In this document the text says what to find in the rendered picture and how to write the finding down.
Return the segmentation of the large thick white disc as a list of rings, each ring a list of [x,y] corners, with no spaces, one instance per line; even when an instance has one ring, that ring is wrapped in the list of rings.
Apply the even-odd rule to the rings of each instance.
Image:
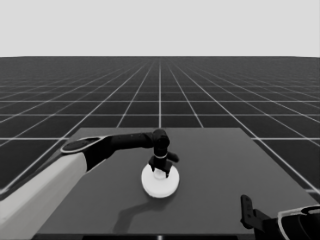
[[[153,198],[167,198],[175,193],[180,182],[180,175],[175,166],[172,166],[169,176],[162,170],[152,170],[147,164],[141,173],[141,183],[144,191]]]

